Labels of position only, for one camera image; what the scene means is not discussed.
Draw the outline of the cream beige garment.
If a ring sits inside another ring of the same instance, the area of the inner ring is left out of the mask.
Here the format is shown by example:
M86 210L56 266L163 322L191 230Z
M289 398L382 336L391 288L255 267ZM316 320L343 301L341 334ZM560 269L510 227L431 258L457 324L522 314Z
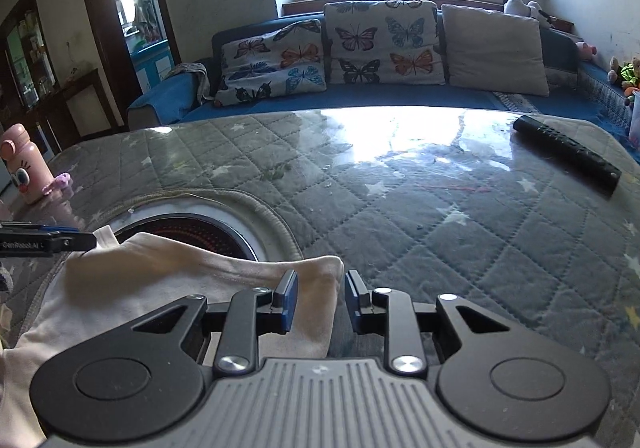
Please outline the cream beige garment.
M298 299L287 335L264 335L265 357L323 358L329 350L339 257L260 263L198 249L147 233L118 242L110 227L96 233L96 249L58 262L30 305L16 344L1 353L1 443L37 447L44 439L28 390L37 369L54 355L189 294L214 303L235 292L273 288L293 269Z

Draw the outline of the pink cartoon water bottle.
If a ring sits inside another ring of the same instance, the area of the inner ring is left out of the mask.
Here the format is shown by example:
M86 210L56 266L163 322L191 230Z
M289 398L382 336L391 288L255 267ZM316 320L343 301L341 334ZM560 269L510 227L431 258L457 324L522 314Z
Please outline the pink cartoon water bottle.
M23 124L13 124L2 134L1 158L24 201L28 205L39 201L53 175Z

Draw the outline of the dark wooden shelf cabinet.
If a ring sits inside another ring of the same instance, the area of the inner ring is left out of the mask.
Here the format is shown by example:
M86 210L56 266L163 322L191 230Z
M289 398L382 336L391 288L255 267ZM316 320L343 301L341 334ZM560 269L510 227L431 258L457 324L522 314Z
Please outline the dark wooden shelf cabinet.
M82 135L68 102L89 89L98 97L107 128ZM96 67L73 67L66 80L58 81L37 0L18 0L1 22L1 127L17 123L24 125L41 153L53 155L124 128L117 122Z

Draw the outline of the grey quilted star table cover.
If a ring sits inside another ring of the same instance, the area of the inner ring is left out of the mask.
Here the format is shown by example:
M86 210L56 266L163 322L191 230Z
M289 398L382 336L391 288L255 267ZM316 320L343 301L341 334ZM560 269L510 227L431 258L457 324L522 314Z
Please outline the grey quilted star table cover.
M639 442L639 164L596 125L551 127L622 171L603 195L512 130L509 112L373 107L153 127L60 153L69 190L20 221L96 229L215 213L263 259L334 254L371 286L455 293L597 361L605 447Z

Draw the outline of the blue cabinet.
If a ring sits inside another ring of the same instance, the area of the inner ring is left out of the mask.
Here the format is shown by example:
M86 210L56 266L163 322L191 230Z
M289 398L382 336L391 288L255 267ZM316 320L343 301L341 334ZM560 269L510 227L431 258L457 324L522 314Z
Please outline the blue cabinet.
M167 40L137 46L130 55L142 93L160 84L174 67Z

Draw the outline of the blue sofa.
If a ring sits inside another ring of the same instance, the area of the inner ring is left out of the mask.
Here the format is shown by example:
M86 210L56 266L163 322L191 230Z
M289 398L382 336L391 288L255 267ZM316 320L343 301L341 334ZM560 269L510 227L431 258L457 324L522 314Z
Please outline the blue sofa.
M536 19L431 1L329 3L218 32L127 110L130 127L315 108L449 106L582 119L617 136L625 109L582 45Z

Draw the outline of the black remote control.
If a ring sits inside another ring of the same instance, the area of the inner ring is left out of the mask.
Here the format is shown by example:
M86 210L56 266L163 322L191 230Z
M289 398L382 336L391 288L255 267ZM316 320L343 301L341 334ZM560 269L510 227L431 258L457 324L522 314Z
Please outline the black remote control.
M512 129L526 142L559 160L603 193L611 196L616 190L622 171L576 139L531 116L518 117Z

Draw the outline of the plain beige cushion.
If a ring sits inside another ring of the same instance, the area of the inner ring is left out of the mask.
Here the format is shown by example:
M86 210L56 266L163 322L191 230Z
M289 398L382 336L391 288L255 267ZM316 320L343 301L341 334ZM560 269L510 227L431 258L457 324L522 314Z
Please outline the plain beige cushion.
M479 91L547 96L539 23L530 17L444 4L449 83Z

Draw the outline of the left butterfly cushion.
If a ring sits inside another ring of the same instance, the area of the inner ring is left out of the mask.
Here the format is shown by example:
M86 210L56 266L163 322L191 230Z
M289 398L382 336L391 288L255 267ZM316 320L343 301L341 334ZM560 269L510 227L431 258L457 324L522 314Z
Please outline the left butterfly cushion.
M326 90L322 27L306 19L221 46L214 104L227 107Z

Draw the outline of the butterfly cushion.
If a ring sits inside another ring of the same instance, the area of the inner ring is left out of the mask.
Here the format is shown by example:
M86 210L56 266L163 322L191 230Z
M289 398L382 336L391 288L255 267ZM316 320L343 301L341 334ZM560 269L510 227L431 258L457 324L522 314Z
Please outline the butterfly cushion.
M333 83L446 83L434 2L336 2L326 4L323 15Z
M227 107L326 90L322 27L306 19L221 46L214 104Z

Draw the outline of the brown plush toys pile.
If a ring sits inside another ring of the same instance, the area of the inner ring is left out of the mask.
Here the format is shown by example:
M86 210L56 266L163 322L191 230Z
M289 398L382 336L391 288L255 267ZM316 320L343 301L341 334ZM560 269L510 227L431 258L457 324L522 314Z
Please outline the brown plush toys pile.
M640 58L634 57L630 62L622 63L615 56L608 64L608 83L618 86L628 101L634 100L634 93L639 90Z

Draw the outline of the pink plush pig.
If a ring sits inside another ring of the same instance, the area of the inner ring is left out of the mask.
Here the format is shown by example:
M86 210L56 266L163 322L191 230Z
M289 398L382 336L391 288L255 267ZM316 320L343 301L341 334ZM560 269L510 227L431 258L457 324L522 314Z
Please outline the pink plush pig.
M598 49L594 45L590 45L584 41L576 43L578 58L585 63L593 62L594 57L598 54Z

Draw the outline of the middle butterfly cushion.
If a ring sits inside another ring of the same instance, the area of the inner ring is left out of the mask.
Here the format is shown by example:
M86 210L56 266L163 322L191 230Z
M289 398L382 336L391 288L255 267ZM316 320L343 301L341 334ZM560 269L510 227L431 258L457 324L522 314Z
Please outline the middle butterfly cushion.
M323 15L333 83L446 83L434 2L336 2L326 4Z

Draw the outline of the white plush toy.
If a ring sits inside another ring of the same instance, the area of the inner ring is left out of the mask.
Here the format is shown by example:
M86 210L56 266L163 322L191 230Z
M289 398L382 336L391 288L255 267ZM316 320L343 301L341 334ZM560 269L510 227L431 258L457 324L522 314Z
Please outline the white plush toy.
M550 15L536 1L525 3L523 0L503 0L503 13L550 22Z

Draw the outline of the dark wooden door frame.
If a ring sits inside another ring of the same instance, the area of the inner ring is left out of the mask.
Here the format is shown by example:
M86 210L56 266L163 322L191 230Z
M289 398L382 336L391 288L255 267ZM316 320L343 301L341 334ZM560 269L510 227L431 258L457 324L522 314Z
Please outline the dark wooden door frame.
M167 40L174 65L180 60L166 0L85 0L102 68L120 109L142 93L131 53Z

